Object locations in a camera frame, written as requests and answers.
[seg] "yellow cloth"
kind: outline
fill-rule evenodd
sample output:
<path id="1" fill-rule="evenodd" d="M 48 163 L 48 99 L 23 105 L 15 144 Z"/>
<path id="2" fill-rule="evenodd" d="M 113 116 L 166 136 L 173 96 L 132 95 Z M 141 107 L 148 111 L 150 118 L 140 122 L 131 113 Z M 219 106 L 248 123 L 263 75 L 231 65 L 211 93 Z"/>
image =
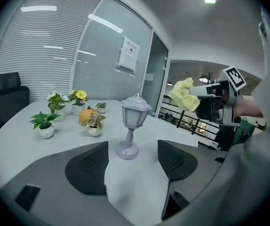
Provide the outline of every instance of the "yellow cloth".
<path id="1" fill-rule="evenodd" d="M 189 94 L 190 92 L 188 88 L 193 87 L 192 84 L 192 78 L 179 81 L 175 84 L 168 95 L 177 103 L 181 110 L 189 110 L 193 112 L 200 104 L 198 97 Z"/>

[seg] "orange pumpkin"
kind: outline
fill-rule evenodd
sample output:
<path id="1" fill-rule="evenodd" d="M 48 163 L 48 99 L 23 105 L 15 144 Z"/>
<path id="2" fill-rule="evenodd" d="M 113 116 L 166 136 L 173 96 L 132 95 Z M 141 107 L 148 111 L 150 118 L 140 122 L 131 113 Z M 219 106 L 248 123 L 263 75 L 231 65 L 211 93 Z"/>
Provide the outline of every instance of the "orange pumpkin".
<path id="1" fill-rule="evenodd" d="M 95 110 L 90 108 L 90 106 L 88 106 L 88 109 L 82 110 L 79 114 L 79 124 L 83 123 L 86 120 L 89 120 L 91 113 L 94 112 Z"/>

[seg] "gray chair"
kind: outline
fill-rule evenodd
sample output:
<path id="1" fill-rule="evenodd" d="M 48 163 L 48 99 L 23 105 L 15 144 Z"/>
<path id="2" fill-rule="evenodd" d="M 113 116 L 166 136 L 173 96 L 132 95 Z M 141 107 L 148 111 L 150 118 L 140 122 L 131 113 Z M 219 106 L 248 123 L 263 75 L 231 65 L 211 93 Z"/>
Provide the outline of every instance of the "gray chair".
<path id="1" fill-rule="evenodd" d="M 21 86 L 18 72 L 0 74 L 0 128 L 30 101 L 30 90 Z"/>

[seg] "white table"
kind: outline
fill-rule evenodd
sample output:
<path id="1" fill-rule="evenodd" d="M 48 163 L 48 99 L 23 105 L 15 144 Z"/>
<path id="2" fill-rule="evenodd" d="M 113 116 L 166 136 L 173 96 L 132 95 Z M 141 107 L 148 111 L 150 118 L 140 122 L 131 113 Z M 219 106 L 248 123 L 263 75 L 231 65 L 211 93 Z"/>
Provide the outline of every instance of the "white table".
<path id="1" fill-rule="evenodd" d="M 94 107 L 101 100 L 90 100 Z M 96 142 L 109 142 L 109 164 L 105 172 L 105 185 L 109 202 L 131 223 L 138 226 L 161 222 L 168 179 L 158 161 L 157 140 L 171 140 L 198 147 L 198 139 L 163 121 L 148 116 L 143 126 L 134 132 L 139 154 L 130 161 L 116 155 L 115 147 L 125 139 L 127 128 L 122 122 L 122 109 L 118 101 L 107 101 L 104 131 L 92 137 L 78 123 L 67 105 L 64 121 L 53 122 L 55 134 L 43 139 L 30 117 L 39 111 L 48 113 L 47 102 L 34 102 L 20 111 L 0 129 L 0 189 L 32 162 L 47 155 L 63 152 Z"/>

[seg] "flower pot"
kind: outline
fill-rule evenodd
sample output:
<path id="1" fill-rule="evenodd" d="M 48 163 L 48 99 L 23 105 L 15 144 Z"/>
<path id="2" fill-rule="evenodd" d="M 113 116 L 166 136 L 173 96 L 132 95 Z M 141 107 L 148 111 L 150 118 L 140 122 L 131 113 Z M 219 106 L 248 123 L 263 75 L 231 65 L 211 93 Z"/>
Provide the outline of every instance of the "flower pot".
<path id="1" fill-rule="evenodd" d="M 99 130 L 98 128 L 91 128 L 91 127 L 88 128 L 88 133 L 94 137 L 100 136 L 102 132 L 103 131 Z"/>
<path id="2" fill-rule="evenodd" d="M 79 115 L 82 110 L 85 110 L 85 103 L 83 105 L 72 105 L 72 114 Z"/>
<path id="3" fill-rule="evenodd" d="M 47 129 L 40 129 L 39 128 L 39 134 L 45 139 L 52 137 L 54 132 L 55 132 L 55 129 L 52 125 L 50 127 L 48 127 Z"/>
<path id="4" fill-rule="evenodd" d="M 98 111 L 100 114 L 104 114 L 104 113 L 106 113 L 106 108 L 98 108 L 97 111 Z"/>
<path id="5" fill-rule="evenodd" d="M 64 121 L 66 116 L 66 106 L 64 106 L 62 110 L 55 110 L 55 114 L 59 115 L 59 117 L 55 118 L 54 121 Z"/>

